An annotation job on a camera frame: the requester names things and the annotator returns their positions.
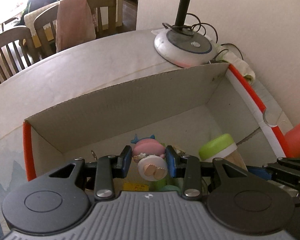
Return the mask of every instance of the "box flap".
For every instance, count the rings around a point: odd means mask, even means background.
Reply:
[[[228,65],[202,65],[121,83],[58,104],[27,121],[66,152],[207,103]]]

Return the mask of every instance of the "pink towel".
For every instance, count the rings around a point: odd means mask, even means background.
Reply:
[[[58,7],[57,52],[96,38],[87,0],[61,0]]]

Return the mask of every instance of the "robotic arm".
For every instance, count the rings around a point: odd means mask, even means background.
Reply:
[[[300,159],[266,167],[272,180],[299,191],[295,198],[221,158],[200,162],[168,146],[166,161],[171,177],[184,178],[180,195],[122,191],[116,198],[113,178],[127,176],[130,146],[48,172],[5,198],[12,229],[5,239],[300,239]],[[208,195],[202,177],[210,177]]]

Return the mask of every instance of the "clothing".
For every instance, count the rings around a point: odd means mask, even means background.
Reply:
[[[95,38],[96,33],[87,0],[61,0],[57,15],[57,52]]]
[[[35,11],[35,10],[37,10],[37,9],[43,7],[43,6],[46,6],[46,5],[50,4],[50,3],[54,3],[56,1],[57,0],[28,0],[27,7],[26,7],[26,9],[24,10],[24,12],[23,12],[23,14],[21,16],[21,20],[15,26],[26,25],[24,17],[25,17],[25,15],[27,13]]]

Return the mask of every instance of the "yellow label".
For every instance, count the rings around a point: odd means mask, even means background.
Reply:
[[[124,182],[122,190],[124,190],[124,191],[149,191],[149,186],[143,185],[143,184]]]

